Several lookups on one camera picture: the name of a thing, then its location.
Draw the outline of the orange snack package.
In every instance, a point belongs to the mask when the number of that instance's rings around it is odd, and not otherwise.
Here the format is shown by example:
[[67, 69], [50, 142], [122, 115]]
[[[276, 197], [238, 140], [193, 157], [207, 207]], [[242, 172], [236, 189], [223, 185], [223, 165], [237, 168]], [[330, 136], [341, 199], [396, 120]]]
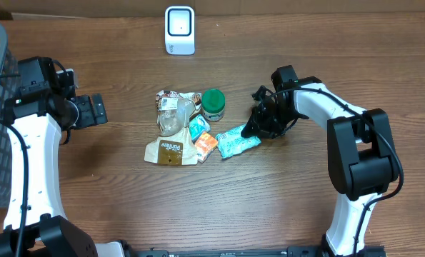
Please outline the orange snack package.
[[209, 133], [203, 132], [194, 143], [197, 149], [198, 161], [201, 163], [205, 162], [205, 160], [207, 160], [207, 158], [217, 147], [218, 143], [219, 142]]

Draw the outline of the green lidded jar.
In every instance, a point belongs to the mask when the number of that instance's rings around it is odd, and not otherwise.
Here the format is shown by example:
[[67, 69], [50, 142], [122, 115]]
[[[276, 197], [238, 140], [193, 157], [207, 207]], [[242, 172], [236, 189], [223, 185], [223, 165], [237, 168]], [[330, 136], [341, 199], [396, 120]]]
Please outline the green lidded jar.
[[202, 95], [202, 112], [205, 119], [219, 121], [224, 116], [226, 99], [218, 89], [209, 89]]

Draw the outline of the brown white snack pouch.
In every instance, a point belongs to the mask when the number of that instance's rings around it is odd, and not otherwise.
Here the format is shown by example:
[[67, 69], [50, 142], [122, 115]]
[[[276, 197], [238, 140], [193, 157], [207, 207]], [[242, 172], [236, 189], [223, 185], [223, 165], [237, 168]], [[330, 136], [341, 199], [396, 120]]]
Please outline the brown white snack pouch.
[[148, 143], [144, 160], [167, 166], [194, 166], [197, 149], [189, 130], [190, 120], [201, 110], [201, 94], [162, 90], [156, 94], [158, 138]]

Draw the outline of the teal white small packet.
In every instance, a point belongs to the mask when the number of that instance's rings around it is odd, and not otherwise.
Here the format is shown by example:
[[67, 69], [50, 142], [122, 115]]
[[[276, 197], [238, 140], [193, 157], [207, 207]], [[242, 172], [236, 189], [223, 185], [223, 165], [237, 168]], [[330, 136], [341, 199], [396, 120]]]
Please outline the teal white small packet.
[[189, 132], [193, 142], [195, 142], [202, 135], [202, 133], [208, 133], [210, 130], [211, 127], [209, 123], [201, 114], [198, 114], [189, 122]]

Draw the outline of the teal white tissue pack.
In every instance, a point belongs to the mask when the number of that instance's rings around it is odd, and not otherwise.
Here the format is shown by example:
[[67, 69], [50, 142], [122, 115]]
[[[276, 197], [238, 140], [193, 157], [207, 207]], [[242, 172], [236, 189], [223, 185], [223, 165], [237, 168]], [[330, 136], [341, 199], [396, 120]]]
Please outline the teal white tissue pack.
[[261, 144], [261, 140], [256, 136], [251, 136], [249, 138], [242, 137], [241, 132], [244, 127], [245, 125], [237, 126], [216, 135], [216, 140], [218, 141], [217, 147], [223, 159], [239, 155]]

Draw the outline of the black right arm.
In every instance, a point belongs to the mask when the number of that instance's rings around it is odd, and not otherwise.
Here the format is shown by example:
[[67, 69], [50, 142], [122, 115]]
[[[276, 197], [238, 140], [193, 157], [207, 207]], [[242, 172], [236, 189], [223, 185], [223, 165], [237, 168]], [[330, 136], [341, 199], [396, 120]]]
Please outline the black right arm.
[[317, 246], [289, 246], [287, 256], [385, 256], [382, 246], [367, 246], [365, 230], [375, 205], [394, 197], [404, 182], [389, 118], [382, 109], [366, 110], [330, 92], [315, 76], [300, 79], [293, 66], [271, 75], [273, 89], [260, 86], [242, 137], [275, 139], [299, 119], [327, 132], [328, 172], [338, 193], [334, 216]]

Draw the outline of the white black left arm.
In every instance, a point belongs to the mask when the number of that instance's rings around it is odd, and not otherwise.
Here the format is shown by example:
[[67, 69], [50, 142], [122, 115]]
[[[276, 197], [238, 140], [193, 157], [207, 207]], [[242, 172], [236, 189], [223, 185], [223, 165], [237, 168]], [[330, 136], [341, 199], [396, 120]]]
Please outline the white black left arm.
[[30, 69], [4, 104], [11, 143], [11, 195], [0, 256], [130, 256], [123, 241], [94, 243], [70, 222], [59, 186], [59, 147], [64, 131], [106, 123], [100, 95], [77, 96], [72, 69]]

